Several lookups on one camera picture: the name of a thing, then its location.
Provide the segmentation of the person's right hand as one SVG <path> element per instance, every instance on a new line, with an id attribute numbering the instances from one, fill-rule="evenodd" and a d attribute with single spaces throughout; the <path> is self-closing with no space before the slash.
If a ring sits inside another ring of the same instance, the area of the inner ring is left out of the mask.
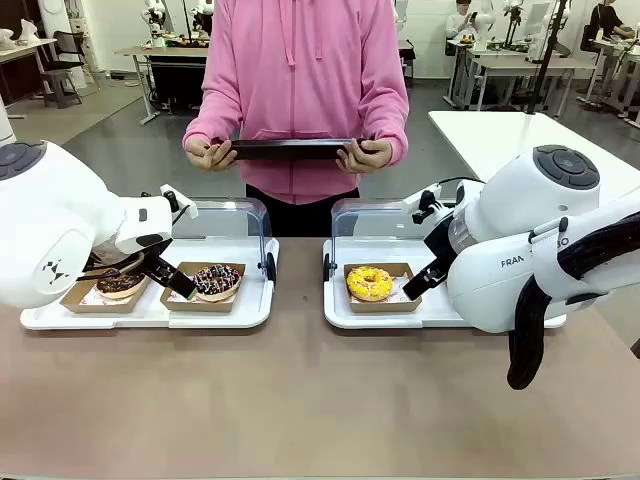
<path id="1" fill-rule="evenodd" d="M 237 151 L 232 149 L 230 140 L 209 145 L 204 140 L 190 138 L 184 151 L 189 162 L 203 171 L 222 172 L 233 168 L 237 163 Z"/>

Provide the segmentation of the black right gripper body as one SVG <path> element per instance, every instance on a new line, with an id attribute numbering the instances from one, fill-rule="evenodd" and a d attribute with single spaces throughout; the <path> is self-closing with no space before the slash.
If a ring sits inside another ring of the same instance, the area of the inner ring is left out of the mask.
<path id="1" fill-rule="evenodd" d="M 434 256 L 433 260 L 428 264 L 429 267 L 450 267 L 457 256 L 449 240 L 449 226 L 452 220 L 452 213 L 448 213 L 437 220 L 424 239 L 425 245 Z"/>

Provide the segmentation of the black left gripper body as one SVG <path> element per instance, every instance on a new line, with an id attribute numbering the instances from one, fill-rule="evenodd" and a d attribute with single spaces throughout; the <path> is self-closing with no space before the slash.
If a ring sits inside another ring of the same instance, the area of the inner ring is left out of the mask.
<path id="1" fill-rule="evenodd" d="M 177 272 L 173 265 L 161 257 L 171 243 L 172 239 L 169 238 L 142 251 L 142 272 L 156 283 L 170 283 Z"/>

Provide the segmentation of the person's left hand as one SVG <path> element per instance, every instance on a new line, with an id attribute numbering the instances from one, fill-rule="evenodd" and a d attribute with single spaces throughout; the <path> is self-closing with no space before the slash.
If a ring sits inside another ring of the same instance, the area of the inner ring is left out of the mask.
<path id="1" fill-rule="evenodd" d="M 337 166 L 345 173 L 368 174 L 385 168 L 392 159 L 392 146 L 388 140 L 352 139 L 337 151 Z"/>

